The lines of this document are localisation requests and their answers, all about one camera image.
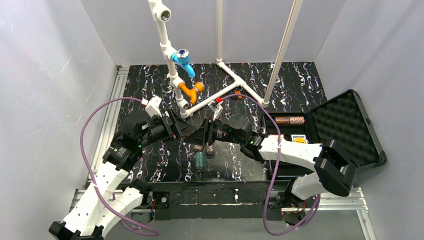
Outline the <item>white card deck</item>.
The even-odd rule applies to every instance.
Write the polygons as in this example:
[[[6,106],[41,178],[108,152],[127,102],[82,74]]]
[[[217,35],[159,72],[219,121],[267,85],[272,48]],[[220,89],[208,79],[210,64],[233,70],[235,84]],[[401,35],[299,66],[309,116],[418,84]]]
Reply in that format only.
[[[292,134],[290,137],[294,143],[309,144],[309,140],[305,134]]]

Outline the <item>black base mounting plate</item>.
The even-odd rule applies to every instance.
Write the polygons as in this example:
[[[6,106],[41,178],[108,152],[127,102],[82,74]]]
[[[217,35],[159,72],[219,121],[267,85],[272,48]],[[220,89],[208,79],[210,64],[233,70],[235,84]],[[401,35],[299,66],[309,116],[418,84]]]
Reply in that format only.
[[[152,182],[156,221],[259,219],[269,181]]]

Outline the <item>green blue chip stack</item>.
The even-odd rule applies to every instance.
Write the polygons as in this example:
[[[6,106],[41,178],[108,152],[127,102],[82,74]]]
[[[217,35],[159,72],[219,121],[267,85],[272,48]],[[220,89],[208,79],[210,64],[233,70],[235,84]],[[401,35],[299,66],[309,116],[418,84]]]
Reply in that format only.
[[[196,170],[202,171],[205,169],[206,154],[203,151],[197,151],[194,155]]]

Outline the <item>orange plastic faucet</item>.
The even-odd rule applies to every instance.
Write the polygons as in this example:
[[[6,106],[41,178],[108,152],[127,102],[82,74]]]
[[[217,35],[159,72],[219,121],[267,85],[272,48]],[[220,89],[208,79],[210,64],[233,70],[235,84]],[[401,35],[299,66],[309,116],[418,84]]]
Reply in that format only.
[[[188,88],[184,82],[180,83],[178,88],[190,98],[190,103],[192,105],[196,104],[198,95],[205,90],[205,86],[199,81],[194,84],[193,88]]]

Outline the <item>black poker carrying case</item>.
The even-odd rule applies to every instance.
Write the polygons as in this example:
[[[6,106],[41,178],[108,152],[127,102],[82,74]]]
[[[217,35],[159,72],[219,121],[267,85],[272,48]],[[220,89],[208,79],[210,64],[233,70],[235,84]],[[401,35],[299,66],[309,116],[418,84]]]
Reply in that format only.
[[[303,125],[277,125],[276,117],[304,117]],[[359,169],[384,165],[388,158],[378,140],[360,95],[349,89],[307,112],[270,112],[261,117],[265,134],[286,141],[291,135],[306,135],[309,144],[328,144],[335,140],[352,156]]]

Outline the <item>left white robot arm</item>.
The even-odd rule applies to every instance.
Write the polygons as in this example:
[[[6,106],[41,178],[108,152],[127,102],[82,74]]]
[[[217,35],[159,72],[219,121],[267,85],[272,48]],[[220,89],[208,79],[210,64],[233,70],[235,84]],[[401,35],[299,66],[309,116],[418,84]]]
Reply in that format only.
[[[192,134],[196,127],[173,110],[163,116],[147,116],[131,122],[127,131],[117,133],[103,155],[103,161],[83,196],[61,221],[54,221],[49,233],[56,240],[103,240],[111,228],[139,207],[152,186],[134,180],[111,203],[108,200],[142,157],[143,148],[174,141]]]

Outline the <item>yellow dealer button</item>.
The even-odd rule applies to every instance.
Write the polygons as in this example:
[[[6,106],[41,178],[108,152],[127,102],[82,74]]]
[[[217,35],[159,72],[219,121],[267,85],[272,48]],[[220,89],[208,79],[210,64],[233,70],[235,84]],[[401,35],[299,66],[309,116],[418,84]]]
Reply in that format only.
[[[295,137],[293,139],[293,141],[295,143],[301,143],[301,144],[306,144],[307,143],[307,140],[305,138],[303,138],[303,137]]]

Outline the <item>small orange black clip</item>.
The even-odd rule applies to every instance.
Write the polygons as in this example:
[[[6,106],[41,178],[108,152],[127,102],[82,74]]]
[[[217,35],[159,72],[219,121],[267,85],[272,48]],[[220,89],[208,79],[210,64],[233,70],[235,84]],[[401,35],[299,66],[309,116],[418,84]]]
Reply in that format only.
[[[236,101],[241,100],[243,98],[242,94],[243,92],[241,90],[236,90],[232,99]]]

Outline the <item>red black chip stack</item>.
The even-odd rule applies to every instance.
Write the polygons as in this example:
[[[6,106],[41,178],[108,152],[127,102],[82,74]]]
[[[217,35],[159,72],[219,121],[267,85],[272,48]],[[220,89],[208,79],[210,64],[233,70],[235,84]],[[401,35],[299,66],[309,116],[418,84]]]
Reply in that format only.
[[[303,125],[305,118],[303,116],[285,116],[282,123],[285,125]]]
[[[287,124],[287,119],[284,116],[278,116],[275,119],[277,125],[282,126]]]

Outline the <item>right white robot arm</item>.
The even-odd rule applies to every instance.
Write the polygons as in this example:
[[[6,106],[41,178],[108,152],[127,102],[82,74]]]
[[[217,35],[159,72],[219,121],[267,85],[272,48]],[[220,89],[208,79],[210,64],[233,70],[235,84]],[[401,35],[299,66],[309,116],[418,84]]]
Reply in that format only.
[[[322,193],[347,197],[358,171],[352,156],[335,140],[328,145],[283,140],[254,131],[251,122],[240,114],[232,115],[227,124],[206,118],[185,141],[195,145],[215,141],[239,144],[240,151],[256,161],[280,160],[311,170],[310,174],[295,177],[286,187],[283,198],[293,203]]]

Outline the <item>orange white chip stack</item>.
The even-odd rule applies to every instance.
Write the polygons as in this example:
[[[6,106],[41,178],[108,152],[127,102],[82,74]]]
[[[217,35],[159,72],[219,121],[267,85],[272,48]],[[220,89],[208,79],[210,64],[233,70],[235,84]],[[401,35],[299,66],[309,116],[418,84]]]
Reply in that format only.
[[[202,145],[194,145],[193,149],[194,149],[195,152],[202,152],[203,146]]]

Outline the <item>blue plastic faucet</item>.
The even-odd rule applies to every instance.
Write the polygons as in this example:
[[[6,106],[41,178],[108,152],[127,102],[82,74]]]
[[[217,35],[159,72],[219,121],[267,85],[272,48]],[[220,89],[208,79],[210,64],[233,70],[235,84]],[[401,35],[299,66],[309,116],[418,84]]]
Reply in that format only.
[[[196,73],[190,64],[190,52],[182,48],[171,55],[171,60],[183,68],[190,78],[194,78]]]

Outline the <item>aluminium frame rail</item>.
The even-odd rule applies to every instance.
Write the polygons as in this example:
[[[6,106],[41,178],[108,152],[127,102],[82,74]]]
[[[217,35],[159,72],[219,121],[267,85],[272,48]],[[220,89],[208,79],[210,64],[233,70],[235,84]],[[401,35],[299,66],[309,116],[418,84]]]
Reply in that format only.
[[[68,115],[71,121],[62,127],[68,132],[61,141],[68,149],[63,160],[69,164],[65,170],[74,171],[80,181],[79,189],[92,182],[89,170],[97,173],[114,137],[129,70],[129,66],[118,65],[89,71],[79,79],[78,93],[66,103],[68,111],[76,112]]]

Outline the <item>red card deck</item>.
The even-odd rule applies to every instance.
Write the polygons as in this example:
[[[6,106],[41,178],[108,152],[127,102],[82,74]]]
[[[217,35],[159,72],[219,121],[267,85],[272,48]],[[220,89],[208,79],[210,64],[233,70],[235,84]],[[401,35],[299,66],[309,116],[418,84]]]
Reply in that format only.
[[[272,138],[272,139],[278,139],[278,138],[280,137],[280,135],[277,135],[277,134],[271,134],[271,135],[269,135],[268,137],[269,137],[269,138]]]

